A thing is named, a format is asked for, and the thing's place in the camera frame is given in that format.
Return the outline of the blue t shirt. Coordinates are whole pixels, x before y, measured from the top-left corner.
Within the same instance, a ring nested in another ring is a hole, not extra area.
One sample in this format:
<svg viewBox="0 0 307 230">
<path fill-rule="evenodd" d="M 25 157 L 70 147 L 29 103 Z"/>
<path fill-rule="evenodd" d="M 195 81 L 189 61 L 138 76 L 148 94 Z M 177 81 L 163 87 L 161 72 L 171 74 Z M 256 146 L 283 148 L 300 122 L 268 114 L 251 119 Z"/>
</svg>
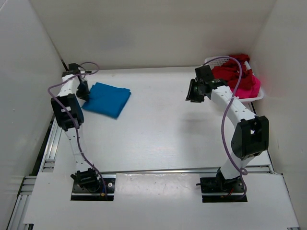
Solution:
<svg viewBox="0 0 307 230">
<path fill-rule="evenodd" d="M 90 89 L 90 99 L 82 109 L 117 119 L 130 98 L 131 91 L 97 82 Z"/>
</svg>

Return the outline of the dark red t shirt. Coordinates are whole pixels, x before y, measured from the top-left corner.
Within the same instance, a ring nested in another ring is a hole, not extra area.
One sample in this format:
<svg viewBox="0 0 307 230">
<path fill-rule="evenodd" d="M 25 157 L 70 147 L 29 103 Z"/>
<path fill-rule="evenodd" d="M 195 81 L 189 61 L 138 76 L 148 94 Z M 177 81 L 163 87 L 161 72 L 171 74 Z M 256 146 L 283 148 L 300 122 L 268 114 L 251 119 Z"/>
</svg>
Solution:
<svg viewBox="0 0 307 230">
<path fill-rule="evenodd" d="M 243 87 L 249 88 L 249 83 L 247 83 L 247 81 L 249 81 L 253 75 L 252 70 L 247 69 L 245 65 L 246 61 L 250 61 L 249 55 L 239 54 L 231 55 L 230 57 L 235 58 L 241 64 L 242 77 L 240 83 L 243 84 Z M 225 80 L 232 90 L 235 88 L 239 79 L 239 66 L 234 60 L 230 59 L 221 66 L 214 67 L 212 72 L 216 79 Z"/>
</svg>

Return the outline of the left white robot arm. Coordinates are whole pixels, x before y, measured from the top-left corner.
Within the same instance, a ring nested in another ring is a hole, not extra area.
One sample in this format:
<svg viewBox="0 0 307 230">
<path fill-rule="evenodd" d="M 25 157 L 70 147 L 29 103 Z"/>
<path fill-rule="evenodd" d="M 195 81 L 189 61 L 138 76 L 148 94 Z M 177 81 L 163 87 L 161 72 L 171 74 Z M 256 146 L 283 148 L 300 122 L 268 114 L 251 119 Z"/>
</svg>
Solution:
<svg viewBox="0 0 307 230">
<path fill-rule="evenodd" d="M 48 88 L 51 96 L 51 106 L 56 122 L 66 134 L 71 145 L 75 161 L 76 172 L 71 175 L 74 183 L 81 189 L 90 193 L 103 194 L 105 192 L 104 180 L 98 169 L 86 157 L 81 145 L 84 143 L 82 124 L 84 116 L 80 100 L 88 102 L 90 90 L 84 67 L 77 63 L 70 63 L 62 73 L 62 83 Z"/>
</svg>

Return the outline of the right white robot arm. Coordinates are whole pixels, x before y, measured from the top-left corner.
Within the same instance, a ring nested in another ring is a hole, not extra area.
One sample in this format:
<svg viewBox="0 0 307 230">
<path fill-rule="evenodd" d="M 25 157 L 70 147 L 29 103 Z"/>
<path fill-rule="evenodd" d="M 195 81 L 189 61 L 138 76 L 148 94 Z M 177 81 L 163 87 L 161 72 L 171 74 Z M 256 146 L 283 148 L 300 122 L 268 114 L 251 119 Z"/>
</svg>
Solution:
<svg viewBox="0 0 307 230">
<path fill-rule="evenodd" d="M 213 76 L 210 66 L 195 68 L 196 77 L 191 79 L 186 101 L 204 102 L 208 97 L 224 110 L 223 120 L 229 119 L 235 130 L 231 148 L 226 149 L 228 159 L 217 171 L 214 179 L 201 182 L 210 193 L 229 192 L 240 186 L 245 188 L 240 176 L 246 165 L 268 149 L 269 121 L 265 116 L 257 116 L 233 96 L 230 87 L 223 79 Z"/>
</svg>

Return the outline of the pink t shirt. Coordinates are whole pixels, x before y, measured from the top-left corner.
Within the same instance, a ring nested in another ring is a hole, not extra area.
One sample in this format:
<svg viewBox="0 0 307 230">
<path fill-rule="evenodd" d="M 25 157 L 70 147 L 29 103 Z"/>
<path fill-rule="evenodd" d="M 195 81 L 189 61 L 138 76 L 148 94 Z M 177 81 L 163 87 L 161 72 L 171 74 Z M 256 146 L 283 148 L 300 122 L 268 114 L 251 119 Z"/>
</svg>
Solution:
<svg viewBox="0 0 307 230">
<path fill-rule="evenodd" d="M 255 75 L 252 75 L 247 83 L 249 83 L 249 88 L 243 87 L 243 84 L 240 83 L 235 96 L 243 102 L 257 100 L 262 94 L 261 82 Z"/>
</svg>

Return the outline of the aluminium frame rail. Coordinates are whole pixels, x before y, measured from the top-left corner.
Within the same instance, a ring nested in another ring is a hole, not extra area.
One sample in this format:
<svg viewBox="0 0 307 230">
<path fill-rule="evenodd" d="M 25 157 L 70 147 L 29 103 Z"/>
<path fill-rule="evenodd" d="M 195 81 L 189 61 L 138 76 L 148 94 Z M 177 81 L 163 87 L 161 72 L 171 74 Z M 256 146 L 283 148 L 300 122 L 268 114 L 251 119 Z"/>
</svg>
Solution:
<svg viewBox="0 0 307 230">
<path fill-rule="evenodd" d="M 192 68 L 106 70 L 91 75 L 89 84 L 128 88 L 132 94 L 117 119 L 85 112 L 86 156 L 106 176 L 211 175 L 226 160 L 222 114 L 209 101 L 185 101 L 194 76 Z M 61 135 L 51 173 L 62 174 L 72 185 L 73 170 L 68 139 Z M 9 229 L 35 230 L 24 222 L 31 196 L 32 192 L 18 198 Z"/>
</svg>

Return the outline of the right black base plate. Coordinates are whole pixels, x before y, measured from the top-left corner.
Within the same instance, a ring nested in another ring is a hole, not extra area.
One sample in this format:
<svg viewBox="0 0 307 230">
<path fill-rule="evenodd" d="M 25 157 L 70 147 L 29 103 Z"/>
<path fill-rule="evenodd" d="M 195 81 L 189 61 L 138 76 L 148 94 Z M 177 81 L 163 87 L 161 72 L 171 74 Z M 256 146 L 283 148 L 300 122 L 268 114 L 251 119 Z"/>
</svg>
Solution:
<svg viewBox="0 0 307 230">
<path fill-rule="evenodd" d="M 215 177 L 201 177 L 196 186 L 201 188 L 203 203 L 245 203 L 245 188 L 240 177 L 220 184 Z"/>
</svg>

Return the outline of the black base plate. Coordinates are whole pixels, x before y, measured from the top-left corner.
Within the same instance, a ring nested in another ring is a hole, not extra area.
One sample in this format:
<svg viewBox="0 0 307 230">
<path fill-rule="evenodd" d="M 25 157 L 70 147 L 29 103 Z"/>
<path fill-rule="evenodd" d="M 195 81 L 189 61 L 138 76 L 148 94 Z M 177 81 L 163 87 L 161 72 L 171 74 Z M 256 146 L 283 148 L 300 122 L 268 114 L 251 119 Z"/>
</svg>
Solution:
<svg viewBox="0 0 307 230">
<path fill-rule="evenodd" d="M 71 201 L 113 201 L 115 195 L 116 178 L 107 177 L 104 178 L 104 181 L 106 183 L 107 196 L 105 196 L 103 185 L 87 190 L 85 188 L 81 188 L 76 182 L 74 182 L 71 192 Z"/>
<path fill-rule="evenodd" d="M 245 203 L 245 188 L 240 177 L 220 184 L 215 177 L 201 177 L 196 186 L 201 188 L 203 203 Z"/>
</svg>

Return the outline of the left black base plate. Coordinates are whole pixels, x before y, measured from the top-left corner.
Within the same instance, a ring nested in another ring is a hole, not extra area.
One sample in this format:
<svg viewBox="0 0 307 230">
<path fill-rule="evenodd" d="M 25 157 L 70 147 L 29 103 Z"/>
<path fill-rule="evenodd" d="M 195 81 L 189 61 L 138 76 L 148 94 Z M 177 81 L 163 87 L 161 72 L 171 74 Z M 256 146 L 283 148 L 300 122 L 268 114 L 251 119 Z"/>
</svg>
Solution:
<svg viewBox="0 0 307 230">
<path fill-rule="evenodd" d="M 81 188 L 76 182 L 74 182 L 71 192 L 71 201 L 113 201 L 115 195 L 116 178 L 107 177 L 104 178 L 104 181 L 106 183 L 107 196 L 105 196 L 103 185 L 87 190 L 85 188 Z"/>
</svg>

